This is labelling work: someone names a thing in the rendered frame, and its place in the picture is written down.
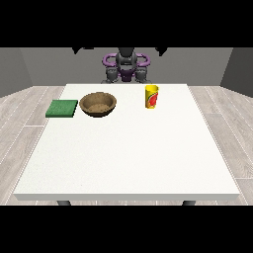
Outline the brown wooden bowl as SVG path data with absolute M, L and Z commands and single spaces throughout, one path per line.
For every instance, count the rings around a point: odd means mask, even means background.
M 116 106 L 117 99 L 104 92 L 96 92 L 85 95 L 79 102 L 81 110 L 93 118 L 107 116 Z

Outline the yellow cup with melon print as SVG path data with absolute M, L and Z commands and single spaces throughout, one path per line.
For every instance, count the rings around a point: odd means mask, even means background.
M 145 108 L 154 109 L 158 97 L 159 87 L 157 85 L 145 86 Z

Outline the green square pad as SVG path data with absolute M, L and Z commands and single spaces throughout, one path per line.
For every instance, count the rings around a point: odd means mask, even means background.
M 52 100 L 45 116 L 47 118 L 72 118 L 77 103 L 77 100 Z

